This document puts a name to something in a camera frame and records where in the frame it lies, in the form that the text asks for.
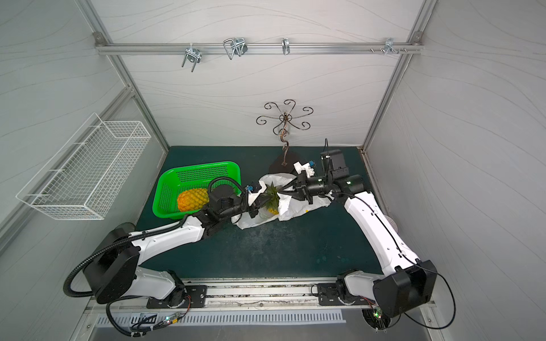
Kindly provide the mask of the small metal bracket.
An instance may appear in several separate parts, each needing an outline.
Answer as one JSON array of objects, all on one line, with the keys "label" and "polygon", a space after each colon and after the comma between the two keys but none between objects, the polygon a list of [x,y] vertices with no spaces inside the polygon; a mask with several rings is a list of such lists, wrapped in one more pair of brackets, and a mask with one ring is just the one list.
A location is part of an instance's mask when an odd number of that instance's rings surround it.
[{"label": "small metal bracket", "polygon": [[283,38],[281,40],[281,44],[282,44],[282,53],[283,53],[283,55],[289,55],[290,54],[289,39],[288,38]]}]

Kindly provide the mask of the green table mat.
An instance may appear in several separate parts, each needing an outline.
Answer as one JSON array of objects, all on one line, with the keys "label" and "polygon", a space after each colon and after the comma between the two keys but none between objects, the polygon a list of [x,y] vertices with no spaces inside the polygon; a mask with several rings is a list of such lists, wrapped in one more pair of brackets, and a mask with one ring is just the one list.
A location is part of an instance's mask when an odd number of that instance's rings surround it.
[{"label": "green table mat", "polygon": [[[371,190],[357,147],[341,149],[351,175],[361,175]],[[182,167],[232,161],[240,166],[242,184],[268,173],[280,147],[172,146],[160,174]],[[205,240],[169,250],[142,264],[156,271],[173,270],[181,278],[335,277],[349,270],[381,274],[371,245],[341,203],[286,222],[247,230],[226,224]]]}]

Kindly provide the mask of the right controller board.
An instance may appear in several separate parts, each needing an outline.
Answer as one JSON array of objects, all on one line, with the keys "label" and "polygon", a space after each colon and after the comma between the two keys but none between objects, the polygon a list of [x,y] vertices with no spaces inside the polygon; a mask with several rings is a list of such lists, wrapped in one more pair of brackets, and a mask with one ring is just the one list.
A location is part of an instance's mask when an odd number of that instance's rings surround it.
[{"label": "right controller board", "polygon": [[382,314],[380,309],[363,309],[362,316],[366,324],[375,332],[387,330],[392,322],[391,318]]}]

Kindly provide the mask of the pineapple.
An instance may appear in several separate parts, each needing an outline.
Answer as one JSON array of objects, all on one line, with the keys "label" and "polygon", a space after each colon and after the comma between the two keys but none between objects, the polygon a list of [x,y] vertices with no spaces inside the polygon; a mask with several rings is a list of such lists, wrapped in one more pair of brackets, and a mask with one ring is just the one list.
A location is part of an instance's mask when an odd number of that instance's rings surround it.
[{"label": "pineapple", "polygon": [[264,194],[269,198],[264,208],[272,215],[279,214],[280,196],[278,195],[279,187],[274,183],[266,185],[266,191]]},{"label": "pineapple", "polygon": [[182,213],[200,210],[208,202],[208,192],[205,188],[195,188],[183,191],[176,200],[177,208]]}]

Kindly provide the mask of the aluminium cross rail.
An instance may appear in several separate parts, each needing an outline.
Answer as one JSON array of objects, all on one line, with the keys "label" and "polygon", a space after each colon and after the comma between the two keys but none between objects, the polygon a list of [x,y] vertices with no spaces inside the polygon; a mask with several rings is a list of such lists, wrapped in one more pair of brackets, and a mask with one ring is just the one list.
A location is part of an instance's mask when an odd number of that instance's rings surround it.
[{"label": "aluminium cross rail", "polygon": [[[381,48],[385,42],[379,43],[296,43],[289,41],[289,55],[365,55],[371,53],[370,48]],[[190,43],[119,43],[97,46],[100,55],[184,55]],[[203,56],[224,55],[227,53],[222,43],[196,43],[192,45],[199,49]],[[246,55],[283,55],[281,41],[274,43],[247,43]],[[395,43],[397,48],[406,48],[406,54],[418,54],[425,49],[422,44]]]}]

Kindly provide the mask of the controller board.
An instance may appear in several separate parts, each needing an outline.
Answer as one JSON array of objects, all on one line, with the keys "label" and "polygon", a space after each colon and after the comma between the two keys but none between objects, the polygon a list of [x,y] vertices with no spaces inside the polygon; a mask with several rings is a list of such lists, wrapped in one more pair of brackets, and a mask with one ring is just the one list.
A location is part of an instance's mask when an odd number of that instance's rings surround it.
[{"label": "controller board", "polygon": [[172,315],[168,315],[166,316],[160,323],[159,325],[171,325],[173,323],[177,323],[178,320],[183,317],[184,314],[183,313],[180,313],[180,312],[176,312]]},{"label": "controller board", "polygon": [[363,309],[362,316],[366,324],[375,332],[387,330],[392,322],[391,318],[382,314],[380,309]]}]

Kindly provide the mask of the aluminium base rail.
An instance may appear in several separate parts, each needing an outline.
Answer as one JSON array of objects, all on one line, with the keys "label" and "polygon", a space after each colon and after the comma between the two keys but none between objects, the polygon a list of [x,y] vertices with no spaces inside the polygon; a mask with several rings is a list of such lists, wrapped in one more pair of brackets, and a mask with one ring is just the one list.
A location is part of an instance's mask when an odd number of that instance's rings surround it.
[{"label": "aluminium base rail", "polygon": [[350,289],[335,276],[277,278],[183,278],[197,311],[281,311],[371,309],[378,305],[373,283],[365,274]]}]

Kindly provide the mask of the metal U-bolt clamp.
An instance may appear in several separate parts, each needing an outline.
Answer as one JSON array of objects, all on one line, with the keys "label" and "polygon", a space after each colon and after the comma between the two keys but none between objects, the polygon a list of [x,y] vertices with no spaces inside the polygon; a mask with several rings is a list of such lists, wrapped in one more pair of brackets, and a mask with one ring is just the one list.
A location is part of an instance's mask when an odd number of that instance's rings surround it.
[{"label": "metal U-bolt clamp", "polygon": [[192,45],[190,45],[189,48],[186,48],[185,55],[182,61],[182,68],[188,64],[191,65],[191,72],[194,72],[196,69],[196,65],[198,65],[201,61],[202,53],[199,51],[199,49],[194,48]]}]

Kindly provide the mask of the white plastic bag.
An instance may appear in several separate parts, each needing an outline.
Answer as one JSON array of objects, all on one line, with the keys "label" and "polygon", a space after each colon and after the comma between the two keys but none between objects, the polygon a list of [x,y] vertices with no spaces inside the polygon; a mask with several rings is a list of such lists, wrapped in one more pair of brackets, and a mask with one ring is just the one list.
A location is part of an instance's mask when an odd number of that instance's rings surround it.
[{"label": "white plastic bag", "polygon": [[[274,183],[277,187],[282,187],[294,179],[296,176],[288,173],[267,174],[260,178],[266,185]],[[289,207],[280,207],[279,214],[272,215],[267,210],[261,210],[259,215],[254,219],[251,219],[248,213],[231,218],[231,223],[238,226],[241,230],[245,230],[251,227],[257,227],[262,224],[267,224],[275,220],[281,222],[291,220],[295,217],[300,217],[308,212],[317,210],[322,207],[330,206],[331,201],[328,198],[315,197],[313,204],[308,204],[306,201],[293,202]]]}]

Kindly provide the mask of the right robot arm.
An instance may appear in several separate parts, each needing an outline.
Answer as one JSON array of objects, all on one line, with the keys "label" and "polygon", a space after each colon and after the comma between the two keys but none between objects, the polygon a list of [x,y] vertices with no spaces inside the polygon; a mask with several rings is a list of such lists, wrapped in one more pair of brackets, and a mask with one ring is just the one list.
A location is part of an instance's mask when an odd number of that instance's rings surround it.
[{"label": "right robot arm", "polygon": [[279,190],[280,194],[311,203],[315,197],[332,196],[344,204],[370,243],[380,263],[382,275],[352,271],[341,277],[340,298],[346,294],[371,298],[389,318],[428,303],[438,277],[431,261],[421,261],[402,241],[378,207],[372,193],[365,190],[359,175],[331,180],[326,176],[307,178],[301,174]]}]

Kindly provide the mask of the right metal hook clamp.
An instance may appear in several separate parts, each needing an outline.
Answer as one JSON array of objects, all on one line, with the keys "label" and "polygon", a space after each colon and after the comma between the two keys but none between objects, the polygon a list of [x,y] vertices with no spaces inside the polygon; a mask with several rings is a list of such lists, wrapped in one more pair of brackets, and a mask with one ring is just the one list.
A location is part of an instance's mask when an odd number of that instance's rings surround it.
[{"label": "right metal hook clamp", "polygon": [[383,47],[375,49],[370,48],[371,53],[382,53],[383,55],[401,55],[406,54],[408,50],[406,48],[395,47],[395,41],[392,38],[388,38]]}]

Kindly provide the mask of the bronze scroll hanger stand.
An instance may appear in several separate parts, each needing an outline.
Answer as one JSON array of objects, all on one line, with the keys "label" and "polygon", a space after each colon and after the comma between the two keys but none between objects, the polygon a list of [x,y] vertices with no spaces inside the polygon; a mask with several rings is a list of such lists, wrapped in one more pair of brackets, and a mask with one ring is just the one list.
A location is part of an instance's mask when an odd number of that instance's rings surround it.
[{"label": "bronze scroll hanger stand", "polygon": [[264,108],[266,110],[276,109],[278,111],[277,116],[273,115],[260,115],[256,118],[255,123],[260,126],[264,126],[269,120],[278,121],[278,123],[272,129],[272,132],[277,136],[282,143],[282,154],[278,156],[269,167],[269,173],[295,173],[294,164],[300,161],[300,156],[290,150],[290,142],[288,136],[290,129],[294,128],[297,131],[304,132],[311,128],[311,124],[307,121],[301,121],[299,124],[295,124],[293,121],[303,119],[311,116],[314,113],[314,109],[309,106],[303,107],[301,110],[302,115],[294,116],[292,112],[297,106],[297,102],[294,99],[286,99],[283,102],[284,109],[282,109],[276,102],[266,102]]}]

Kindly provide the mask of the metal U-bolt hook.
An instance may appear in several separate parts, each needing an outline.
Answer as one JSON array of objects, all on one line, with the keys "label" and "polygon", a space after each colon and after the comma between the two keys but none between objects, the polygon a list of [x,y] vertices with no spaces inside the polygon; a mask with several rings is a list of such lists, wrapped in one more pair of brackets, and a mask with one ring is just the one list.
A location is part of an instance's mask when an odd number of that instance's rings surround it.
[{"label": "metal U-bolt hook", "polygon": [[244,38],[228,38],[223,41],[223,48],[225,49],[230,60],[232,60],[236,55],[241,57],[248,51]]}]

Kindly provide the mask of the left controller board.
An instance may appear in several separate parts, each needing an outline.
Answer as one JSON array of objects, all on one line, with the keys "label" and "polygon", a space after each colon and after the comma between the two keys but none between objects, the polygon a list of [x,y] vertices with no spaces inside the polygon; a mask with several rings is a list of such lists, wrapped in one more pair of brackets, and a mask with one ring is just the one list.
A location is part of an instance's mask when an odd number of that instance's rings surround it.
[{"label": "left controller board", "polygon": [[176,312],[172,315],[168,315],[166,316],[160,323],[159,325],[171,325],[173,323],[177,323],[178,320],[183,317],[184,314],[183,313],[180,313],[180,312]]}]

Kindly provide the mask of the green plastic basket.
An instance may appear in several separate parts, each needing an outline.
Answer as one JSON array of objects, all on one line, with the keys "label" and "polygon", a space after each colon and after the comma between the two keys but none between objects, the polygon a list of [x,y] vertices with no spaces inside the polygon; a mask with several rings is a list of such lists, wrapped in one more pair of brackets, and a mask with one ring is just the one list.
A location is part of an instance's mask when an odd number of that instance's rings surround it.
[{"label": "green plastic basket", "polygon": [[240,167],[231,161],[206,163],[195,166],[178,167],[163,173],[158,181],[154,201],[153,213],[163,219],[180,220],[187,214],[197,212],[180,212],[177,208],[177,197],[186,190],[205,188],[219,177],[229,177],[241,182]]}]

